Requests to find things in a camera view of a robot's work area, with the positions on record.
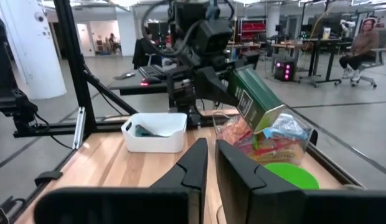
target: green box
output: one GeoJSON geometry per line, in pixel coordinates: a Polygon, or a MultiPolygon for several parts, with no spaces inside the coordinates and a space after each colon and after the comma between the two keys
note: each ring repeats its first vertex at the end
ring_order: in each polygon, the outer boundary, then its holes
{"type": "Polygon", "coordinates": [[[236,108],[255,134],[271,126],[286,109],[250,65],[233,71],[228,92],[238,98],[236,108]]]}

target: keyboard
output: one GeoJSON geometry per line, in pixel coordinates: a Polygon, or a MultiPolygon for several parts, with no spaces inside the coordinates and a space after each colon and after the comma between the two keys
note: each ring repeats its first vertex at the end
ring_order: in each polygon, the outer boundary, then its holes
{"type": "Polygon", "coordinates": [[[161,80],[167,80],[167,76],[158,65],[148,65],[138,68],[139,72],[142,74],[143,78],[156,77],[161,80]]]}

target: green lid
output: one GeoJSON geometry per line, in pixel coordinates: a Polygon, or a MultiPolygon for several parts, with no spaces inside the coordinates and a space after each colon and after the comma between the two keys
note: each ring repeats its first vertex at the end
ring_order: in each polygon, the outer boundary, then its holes
{"type": "Polygon", "coordinates": [[[318,181],[308,171],[296,165],[276,162],[265,165],[265,168],[301,189],[319,189],[318,181]]]}

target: white bin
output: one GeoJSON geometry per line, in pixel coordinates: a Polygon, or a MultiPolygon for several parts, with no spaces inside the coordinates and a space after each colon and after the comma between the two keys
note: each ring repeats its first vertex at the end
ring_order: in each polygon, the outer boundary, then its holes
{"type": "Polygon", "coordinates": [[[187,115],[184,113],[137,113],[122,125],[121,130],[129,152],[177,153],[185,145],[186,121],[187,115]],[[126,127],[130,123],[131,127],[127,131],[126,127]],[[153,134],[169,137],[136,137],[137,124],[153,134]]]}

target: gray floor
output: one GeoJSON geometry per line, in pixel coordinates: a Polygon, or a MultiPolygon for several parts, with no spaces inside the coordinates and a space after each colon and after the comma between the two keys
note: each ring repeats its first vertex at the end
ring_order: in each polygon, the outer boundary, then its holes
{"type": "MultiPolygon", "coordinates": [[[[321,57],[319,73],[326,70],[327,60],[327,55],[321,57]]],[[[41,117],[51,123],[75,119],[77,108],[68,64],[66,61],[60,63],[67,94],[34,101],[41,117]]],[[[113,76],[132,67],[130,58],[121,57],[88,58],[87,64],[104,85],[109,85],[113,76]]],[[[268,63],[265,68],[265,64],[260,62],[257,70],[261,77],[265,77],[265,70],[269,72],[270,65],[268,63]]],[[[335,77],[341,75],[337,60],[332,73],[335,77]]],[[[375,78],[379,84],[377,89],[367,83],[352,88],[348,81],[339,87],[325,83],[318,88],[307,83],[280,83],[270,77],[265,81],[281,100],[319,126],[318,147],[323,153],[366,187],[386,189],[386,171],[379,171],[386,168],[386,63],[364,74],[375,78]],[[336,137],[347,144],[341,144],[336,137]]],[[[116,115],[94,88],[90,90],[97,117],[116,115]]],[[[123,96],[122,99],[138,111],[167,110],[165,94],[123,96]]],[[[206,108],[211,108],[211,105],[206,102],[206,108]]],[[[51,138],[14,139],[13,131],[12,119],[0,113],[0,163],[18,152],[14,159],[0,168],[0,203],[10,195],[28,196],[35,188],[34,178],[43,171],[52,170],[69,153],[69,149],[51,138]]],[[[72,140],[71,136],[58,138],[67,144],[72,140]]]]}

